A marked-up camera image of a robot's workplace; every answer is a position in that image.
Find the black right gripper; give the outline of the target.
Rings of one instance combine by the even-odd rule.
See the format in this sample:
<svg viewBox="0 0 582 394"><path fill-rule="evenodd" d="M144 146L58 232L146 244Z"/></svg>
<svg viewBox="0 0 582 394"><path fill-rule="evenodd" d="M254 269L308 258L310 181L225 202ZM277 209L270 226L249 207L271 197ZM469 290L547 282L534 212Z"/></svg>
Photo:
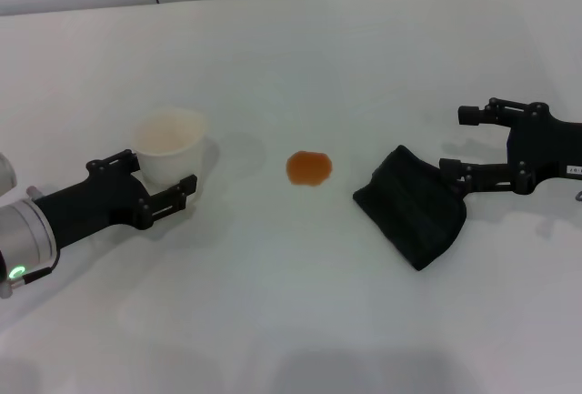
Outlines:
<svg viewBox="0 0 582 394"><path fill-rule="evenodd" d="M439 160L442 179L460 197L490 192L529 195L537 183L550 178L581 179L581 124L553 117L548 104L491 97L484 108L461 106L457 115L462 126L510 128L505 164Z"/></svg>

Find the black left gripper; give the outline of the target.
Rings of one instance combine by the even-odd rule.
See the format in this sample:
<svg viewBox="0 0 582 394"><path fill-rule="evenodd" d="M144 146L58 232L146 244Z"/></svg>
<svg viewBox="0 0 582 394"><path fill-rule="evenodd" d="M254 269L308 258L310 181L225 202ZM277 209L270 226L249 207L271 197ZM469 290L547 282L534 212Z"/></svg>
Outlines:
<svg viewBox="0 0 582 394"><path fill-rule="evenodd" d="M157 220L184 210L197 188L197 177L191 175L150 196L132 175L140 169L132 150L92 160L85 167L86 180L35 201L58 248L115 225L148 229Z"/></svg>

